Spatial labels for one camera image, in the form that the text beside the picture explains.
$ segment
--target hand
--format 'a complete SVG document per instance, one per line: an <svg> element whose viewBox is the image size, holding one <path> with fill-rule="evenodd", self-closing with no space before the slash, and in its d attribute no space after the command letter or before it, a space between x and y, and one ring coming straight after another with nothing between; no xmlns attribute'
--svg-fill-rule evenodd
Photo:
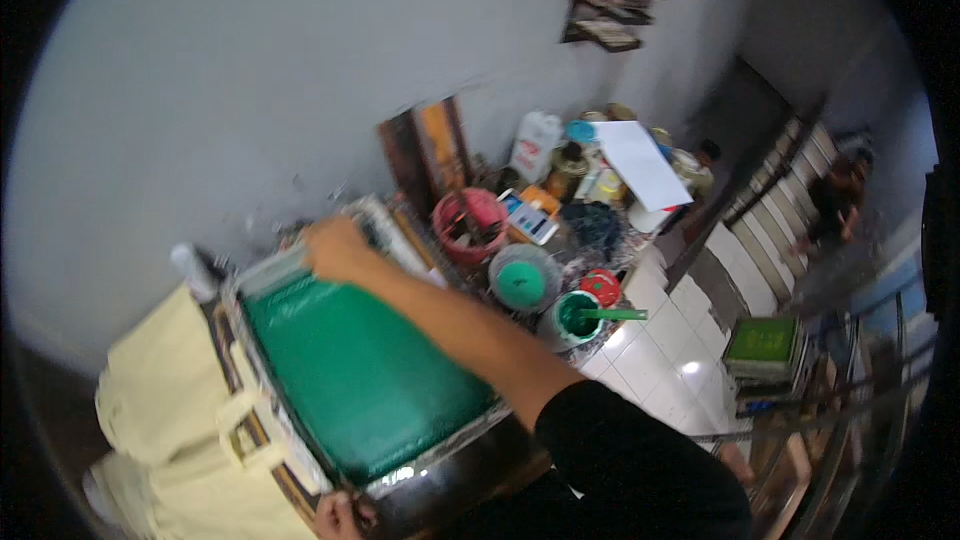
<svg viewBox="0 0 960 540"><path fill-rule="evenodd" d="M314 526L323 540L364 540L361 527L371 528L377 524L377 513L368 504L356 501L361 521L354 517L354 500L346 492L327 494L317 504Z"/></svg>
<svg viewBox="0 0 960 540"><path fill-rule="evenodd" d="M354 220L338 215L303 231L306 265L321 280L355 282L382 258L367 244Z"/></svg>

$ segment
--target stack of screens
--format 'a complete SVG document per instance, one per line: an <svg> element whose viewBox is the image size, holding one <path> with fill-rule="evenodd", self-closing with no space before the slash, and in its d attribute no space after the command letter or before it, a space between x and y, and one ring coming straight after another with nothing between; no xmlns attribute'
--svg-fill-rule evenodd
<svg viewBox="0 0 960 540"><path fill-rule="evenodd" d="M741 395L769 400L788 398L798 388L806 360L803 326L793 316L741 319L723 355Z"/></svg>

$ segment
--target white bottle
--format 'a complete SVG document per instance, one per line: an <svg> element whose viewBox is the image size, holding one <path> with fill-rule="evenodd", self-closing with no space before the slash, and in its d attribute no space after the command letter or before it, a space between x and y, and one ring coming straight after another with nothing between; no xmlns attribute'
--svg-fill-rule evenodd
<svg viewBox="0 0 960 540"><path fill-rule="evenodd" d="M181 242L170 250L170 263L183 276L190 294L200 304L209 303L216 298L218 284L210 275L204 260L197 254L193 244Z"/></svg>
<svg viewBox="0 0 960 540"><path fill-rule="evenodd" d="M550 165L550 153L557 148L564 126L556 114L531 111L524 114L516 131L510 167L520 177L536 184Z"/></svg>

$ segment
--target black sleeve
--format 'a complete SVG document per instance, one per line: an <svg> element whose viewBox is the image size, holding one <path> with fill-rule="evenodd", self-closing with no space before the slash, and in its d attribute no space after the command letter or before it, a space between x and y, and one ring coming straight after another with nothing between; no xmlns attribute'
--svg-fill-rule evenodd
<svg viewBox="0 0 960 540"><path fill-rule="evenodd" d="M579 381L558 392L537 417L534 432L564 480L583 493L577 510L594 532L750 537L750 502L734 474L598 381Z"/></svg>

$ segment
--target screen printing frame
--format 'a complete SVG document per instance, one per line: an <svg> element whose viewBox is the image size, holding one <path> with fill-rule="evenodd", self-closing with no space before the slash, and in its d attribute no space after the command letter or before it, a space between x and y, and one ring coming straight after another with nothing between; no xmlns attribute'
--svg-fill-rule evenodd
<svg viewBox="0 0 960 540"><path fill-rule="evenodd" d="M423 275L426 267L419 257L416 257L413 248L377 198L372 196L361 198L346 206L344 211L354 219L366 217L376 233L383 237L383 240L388 241L389 256L409 273ZM243 347L254 378L257 380L258 388L255 390L269 402L270 413L275 418L276 427L282 431L282 438L270 438L270 442L281 442L289 449L289 455L297 461L293 467L290 467L295 477L310 476L313 486L320 488L339 487L343 485L342 480L345 479L342 472L337 470L324 448L307 433L303 422L290 407L290 402L284 395L281 385L267 366L267 359L255 340L253 327L243 306L244 299L268 294L294 278L302 276L307 270L304 265L305 258L306 246L302 241L298 241L236 276L231 276L222 287L222 304L226 309L234 339ZM414 476L425 475L440 462L486 434L512 412L506 402L497 397L493 405L479 417L416 458L369 482L364 486L363 491L374 499L390 494L401 485L401 482ZM307 486L302 479L299 481L302 486Z"/></svg>

